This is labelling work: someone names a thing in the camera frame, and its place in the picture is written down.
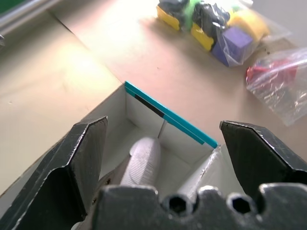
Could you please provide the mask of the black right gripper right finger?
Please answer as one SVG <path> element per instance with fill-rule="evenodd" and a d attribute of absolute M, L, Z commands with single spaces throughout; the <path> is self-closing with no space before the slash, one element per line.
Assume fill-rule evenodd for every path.
<path fill-rule="evenodd" d="M 307 183 L 307 163 L 267 128 L 224 120 L 220 130 L 244 190 L 267 183 Z"/>

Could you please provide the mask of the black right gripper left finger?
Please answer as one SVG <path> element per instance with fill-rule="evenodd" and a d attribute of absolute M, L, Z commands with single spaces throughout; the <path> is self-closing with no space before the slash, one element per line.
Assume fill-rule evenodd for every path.
<path fill-rule="evenodd" d="M 0 219 L 2 230 L 70 230 L 98 184 L 107 117 L 76 123 L 44 156 Z"/>

